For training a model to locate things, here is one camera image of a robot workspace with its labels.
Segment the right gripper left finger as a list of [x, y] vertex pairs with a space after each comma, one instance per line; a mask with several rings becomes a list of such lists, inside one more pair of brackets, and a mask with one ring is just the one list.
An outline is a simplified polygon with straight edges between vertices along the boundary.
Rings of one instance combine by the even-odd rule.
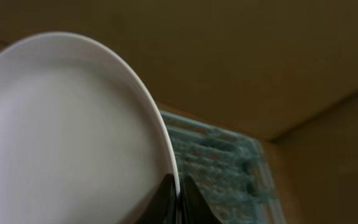
[[176, 224], [176, 206], [175, 178], [172, 174], [167, 174], [135, 224]]

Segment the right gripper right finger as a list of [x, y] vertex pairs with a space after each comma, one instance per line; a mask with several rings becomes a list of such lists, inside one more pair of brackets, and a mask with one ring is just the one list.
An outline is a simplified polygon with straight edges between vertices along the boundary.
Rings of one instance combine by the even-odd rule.
[[184, 224], [222, 224], [214, 215], [193, 178], [184, 176], [180, 182], [181, 222]]

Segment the large pink plate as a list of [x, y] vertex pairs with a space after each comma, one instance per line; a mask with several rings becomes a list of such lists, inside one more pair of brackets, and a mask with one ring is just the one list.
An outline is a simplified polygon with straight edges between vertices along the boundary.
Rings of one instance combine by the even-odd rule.
[[163, 119], [118, 54], [69, 32], [0, 52], [0, 223], [133, 223], [164, 177]]

